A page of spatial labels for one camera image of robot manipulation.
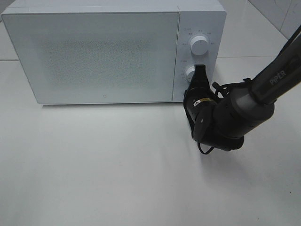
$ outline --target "microwave knob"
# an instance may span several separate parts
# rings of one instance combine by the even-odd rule
[[[198,34],[190,40],[190,48],[194,55],[203,55],[208,51],[209,39],[202,34]]]
[[[191,81],[193,75],[194,75],[194,66],[191,66],[186,70],[186,78],[188,82]]]

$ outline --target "white tabletop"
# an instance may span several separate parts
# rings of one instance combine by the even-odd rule
[[[214,80],[252,78],[286,39],[249,2],[221,2]],[[37,104],[2,23],[0,38],[1,226],[300,225],[301,86],[241,149],[204,156],[181,104]]]

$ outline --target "robotic arm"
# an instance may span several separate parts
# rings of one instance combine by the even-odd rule
[[[201,153],[209,154],[215,147],[239,149],[244,135],[273,115],[277,98],[301,81],[300,31],[301,26],[254,79],[222,86],[214,82],[215,93],[210,89],[205,66],[195,65],[183,105]],[[203,152],[200,144],[211,148]]]

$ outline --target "microwave control panel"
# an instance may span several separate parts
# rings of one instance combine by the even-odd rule
[[[211,82],[225,18],[225,11],[180,12],[173,102],[183,101],[194,65],[205,65]]]

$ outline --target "microwave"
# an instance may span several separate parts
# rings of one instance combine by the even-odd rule
[[[1,14],[39,104],[182,102],[212,78],[217,0],[16,0]]]

